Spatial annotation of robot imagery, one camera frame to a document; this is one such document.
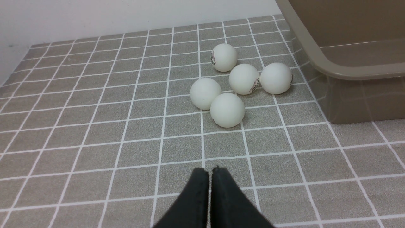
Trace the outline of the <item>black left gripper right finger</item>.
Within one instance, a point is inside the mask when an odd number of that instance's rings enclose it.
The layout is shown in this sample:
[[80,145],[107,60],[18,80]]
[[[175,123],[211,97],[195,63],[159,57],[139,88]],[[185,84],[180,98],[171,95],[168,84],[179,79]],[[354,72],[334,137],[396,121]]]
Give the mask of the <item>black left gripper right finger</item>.
[[273,228],[225,167],[215,167],[211,186],[212,228]]

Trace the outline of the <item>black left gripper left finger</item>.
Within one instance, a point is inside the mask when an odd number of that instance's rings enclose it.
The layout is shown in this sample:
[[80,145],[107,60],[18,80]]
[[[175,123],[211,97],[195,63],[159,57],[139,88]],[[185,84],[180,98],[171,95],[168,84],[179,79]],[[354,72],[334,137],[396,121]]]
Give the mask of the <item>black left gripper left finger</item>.
[[154,227],[205,228],[208,199],[209,174],[203,168],[195,168],[178,198]]

